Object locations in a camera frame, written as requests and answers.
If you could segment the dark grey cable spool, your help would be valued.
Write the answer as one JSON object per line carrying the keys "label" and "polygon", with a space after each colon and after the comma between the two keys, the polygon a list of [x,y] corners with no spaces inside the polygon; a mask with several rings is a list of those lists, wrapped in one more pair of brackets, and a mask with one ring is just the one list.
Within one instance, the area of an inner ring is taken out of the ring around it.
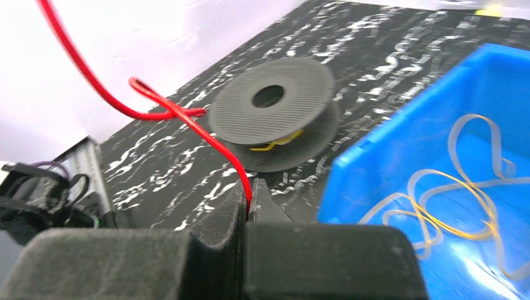
{"label": "dark grey cable spool", "polygon": [[305,163],[334,139],[341,109],[324,64],[306,57],[262,63],[217,94],[208,122],[248,171],[275,173]]}

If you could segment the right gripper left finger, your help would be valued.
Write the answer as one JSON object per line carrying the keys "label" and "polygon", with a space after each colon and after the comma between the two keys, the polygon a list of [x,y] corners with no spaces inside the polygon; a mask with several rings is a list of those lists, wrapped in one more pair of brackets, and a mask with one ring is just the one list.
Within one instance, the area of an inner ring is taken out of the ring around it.
{"label": "right gripper left finger", "polygon": [[240,299],[244,194],[182,231],[50,229],[22,251],[2,299]]}

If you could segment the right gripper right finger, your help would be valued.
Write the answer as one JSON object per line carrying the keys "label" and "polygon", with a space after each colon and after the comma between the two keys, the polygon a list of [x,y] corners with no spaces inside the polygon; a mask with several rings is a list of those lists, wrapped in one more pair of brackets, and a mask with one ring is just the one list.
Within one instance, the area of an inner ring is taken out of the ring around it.
{"label": "right gripper right finger", "polygon": [[253,182],[245,299],[427,299],[409,239],[395,227],[293,222]]}

